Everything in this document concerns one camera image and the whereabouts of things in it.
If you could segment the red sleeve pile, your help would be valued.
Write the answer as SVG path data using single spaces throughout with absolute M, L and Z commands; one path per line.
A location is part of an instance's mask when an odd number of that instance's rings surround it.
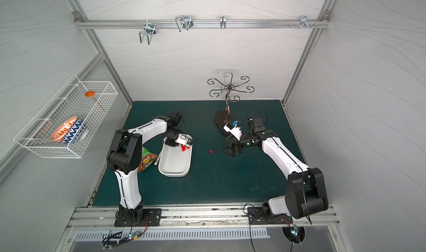
M 189 147 L 189 146 L 186 146 L 186 145 L 181 145 L 181 150 L 184 152 L 184 151 L 186 151 L 186 150 L 189 150 L 189 149 L 191 149 L 191 147 Z

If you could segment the white plastic storage box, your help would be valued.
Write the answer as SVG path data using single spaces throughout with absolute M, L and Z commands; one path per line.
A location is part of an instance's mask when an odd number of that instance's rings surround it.
M 165 144 L 166 137 L 163 139 L 162 155 L 158 163 L 159 172 L 167 177 L 184 177 L 189 173 L 192 157 L 191 149 L 182 151 L 181 145 L 170 147 Z

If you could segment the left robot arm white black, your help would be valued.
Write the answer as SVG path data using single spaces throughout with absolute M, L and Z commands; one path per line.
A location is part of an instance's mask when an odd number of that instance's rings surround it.
M 175 140 L 181 118 L 182 115 L 173 110 L 168 116 L 156 116 L 141 126 L 116 130 L 106 160 L 108 168 L 118 180 L 121 209 L 134 212 L 143 208 L 138 185 L 143 144 L 162 134 L 170 135 Z

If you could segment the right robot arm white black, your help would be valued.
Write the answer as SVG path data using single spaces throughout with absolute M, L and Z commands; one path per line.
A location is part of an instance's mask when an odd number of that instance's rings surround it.
M 299 160 L 273 130 L 267 130 L 259 116 L 248 119 L 250 133 L 244 134 L 236 123 L 227 122 L 223 130 L 229 134 L 228 155 L 234 157 L 245 148 L 259 147 L 284 174 L 287 184 L 282 196 L 262 204 L 264 215 L 288 215 L 295 219 L 328 210 L 325 178 L 319 168 L 311 168 Z

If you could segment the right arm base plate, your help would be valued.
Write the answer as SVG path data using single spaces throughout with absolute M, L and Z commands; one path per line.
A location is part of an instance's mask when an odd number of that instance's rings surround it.
M 293 220 L 287 214 L 267 215 L 260 207 L 248 207 L 245 211 L 250 225 L 291 225 Z

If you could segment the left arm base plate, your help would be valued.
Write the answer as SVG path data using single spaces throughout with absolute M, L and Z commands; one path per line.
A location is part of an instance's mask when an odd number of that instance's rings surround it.
M 162 209 L 138 209 L 137 211 L 129 212 L 123 208 L 116 212 L 115 227 L 158 227 L 162 216 Z

